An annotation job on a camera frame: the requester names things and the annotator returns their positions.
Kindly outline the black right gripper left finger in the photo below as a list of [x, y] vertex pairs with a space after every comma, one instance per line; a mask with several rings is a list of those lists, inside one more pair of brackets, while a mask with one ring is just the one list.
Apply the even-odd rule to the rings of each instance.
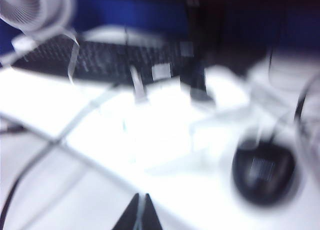
[[140, 195], [136, 193], [116, 222], [117, 230], [133, 230], [137, 221]]

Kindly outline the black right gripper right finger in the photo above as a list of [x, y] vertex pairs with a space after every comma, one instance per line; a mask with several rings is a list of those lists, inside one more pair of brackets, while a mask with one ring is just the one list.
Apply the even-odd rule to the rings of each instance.
[[150, 195], [145, 195], [144, 211], [143, 211], [143, 229], [144, 230], [163, 230], [161, 222], [158, 218], [156, 209]]

